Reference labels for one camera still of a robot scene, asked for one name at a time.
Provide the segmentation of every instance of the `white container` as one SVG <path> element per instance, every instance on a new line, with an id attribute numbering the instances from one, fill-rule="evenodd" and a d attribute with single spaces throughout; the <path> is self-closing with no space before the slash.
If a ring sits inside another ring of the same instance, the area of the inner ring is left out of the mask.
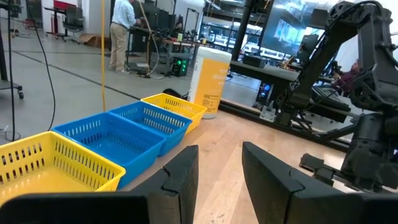
<path id="1" fill-rule="evenodd" d="M 193 70 L 188 101 L 207 108 L 203 118 L 215 118 L 232 55 L 230 53 L 199 47 Z"/>

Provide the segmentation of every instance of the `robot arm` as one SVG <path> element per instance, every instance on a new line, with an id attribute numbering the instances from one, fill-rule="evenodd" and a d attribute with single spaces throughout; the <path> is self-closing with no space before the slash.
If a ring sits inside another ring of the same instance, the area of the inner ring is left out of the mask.
<path id="1" fill-rule="evenodd" d="M 358 34 L 359 66 L 362 69 L 354 83 L 352 102 L 355 106 L 379 111 L 398 103 L 398 71 L 392 57 L 389 32 L 391 12 L 376 1 L 359 4 L 341 2 L 330 11 L 325 33 L 310 63 L 277 100 L 281 109 L 276 121 L 289 125 L 297 111 L 304 110 L 311 99 L 312 86 L 318 80 L 340 45 Z"/>

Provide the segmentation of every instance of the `concrete floor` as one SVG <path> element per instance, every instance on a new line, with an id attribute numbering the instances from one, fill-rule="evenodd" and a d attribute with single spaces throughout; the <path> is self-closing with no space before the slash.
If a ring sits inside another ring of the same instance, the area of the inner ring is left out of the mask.
<path id="1" fill-rule="evenodd" d="M 1 27 L 9 71 L 6 20 L 1 19 Z M 26 137 L 49 128 L 53 100 L 39 41 L 33 31 L 25 30 L 23 27 L 18 29 L 30 33 L 29 39 L 16 37 L 12 39 L 11 44 L 14 82 L 23 86 L 25 94 L 25 99 L 20 100 L 15 92 L 16 131 L 22 137 Z M 55 89 L 54 125 L 102 112 L 100 49 L 73 42 L 65 43 L 60 39 L 44 37 L 42 33 L 40 35 Z M 144 79 L 107 71 L 106 86 L 106 106 L 110 109 L 160 93 L 166 88 L 187 93 L 190 77 Z M 251 106 L 256 98 L 258 86 L 257 80 L 235 76 L 226 82 L 223 97 Z M 11 93 L 9 90 L 1 90 L 0 129 L 7 125 L 11 130 Z M 4 135 L 0 134 L 0 144 L 4 143 L 3 139 Z"/>

